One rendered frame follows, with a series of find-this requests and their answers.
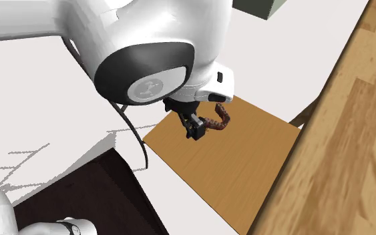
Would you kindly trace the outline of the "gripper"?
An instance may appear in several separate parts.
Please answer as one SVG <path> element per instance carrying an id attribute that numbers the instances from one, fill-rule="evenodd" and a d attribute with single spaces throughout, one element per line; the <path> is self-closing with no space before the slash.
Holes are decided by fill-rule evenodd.
<path id="1" fill-rule="evenodd" d="M 187 138 L 197 141 L 204 136 L 206 132 L 205 119 L 196 115 L 196 110 L 200 105 L 199 101 L 182 102 L 170 97 L 166 97 L 162 101 L 165 105 L 165 111 L 172 110 L 178 113 L 178 117 L 186 129 Z M 188 121 L 186 121 L 184 114 L 190 115 Z"/>

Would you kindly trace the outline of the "brown segmented curved thing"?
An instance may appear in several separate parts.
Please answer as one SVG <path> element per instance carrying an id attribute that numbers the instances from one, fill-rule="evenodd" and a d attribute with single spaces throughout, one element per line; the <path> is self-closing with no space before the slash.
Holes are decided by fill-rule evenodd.
<path id="1" fill-rule="evenodd" d="M 230 122 L 230 116 L 221 103 L 216 103 L 214 111 L 218 114 L 221 121 L 216 121 L 208 117 L 200 117 L 200 119 L 206 129 L 223 130 Z"/>

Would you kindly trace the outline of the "small wooden table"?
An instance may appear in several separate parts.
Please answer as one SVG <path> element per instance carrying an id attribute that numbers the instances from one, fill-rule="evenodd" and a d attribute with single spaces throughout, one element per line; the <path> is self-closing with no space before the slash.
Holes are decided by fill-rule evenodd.
<path id="1" fill-rule="evenodd" d="M 247 235 L 300 129 L 234 97 L 230 122 L 195 141 L 170 112 L 145 137 L 148 147 L 239 235 Z"/>

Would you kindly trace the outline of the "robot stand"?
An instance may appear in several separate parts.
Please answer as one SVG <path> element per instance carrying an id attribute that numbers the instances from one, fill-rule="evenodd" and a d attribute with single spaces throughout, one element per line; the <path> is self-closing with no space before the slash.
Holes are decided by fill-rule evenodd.
<path id="1" fill-rule="evenodd" d="M 18 228 L 66 217 L 98 235 L 169 235 L 126 161 L 110 149 L 14 207 Z"/>

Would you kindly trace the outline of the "dark green box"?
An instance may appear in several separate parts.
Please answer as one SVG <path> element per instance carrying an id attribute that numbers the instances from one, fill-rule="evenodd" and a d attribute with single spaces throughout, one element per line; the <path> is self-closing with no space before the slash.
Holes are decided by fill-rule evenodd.
<path id="1" fill-rule="evenodd" d="M 233 0 L 232 6 L 242 12 L 267 20 L 287 0 Z"/>

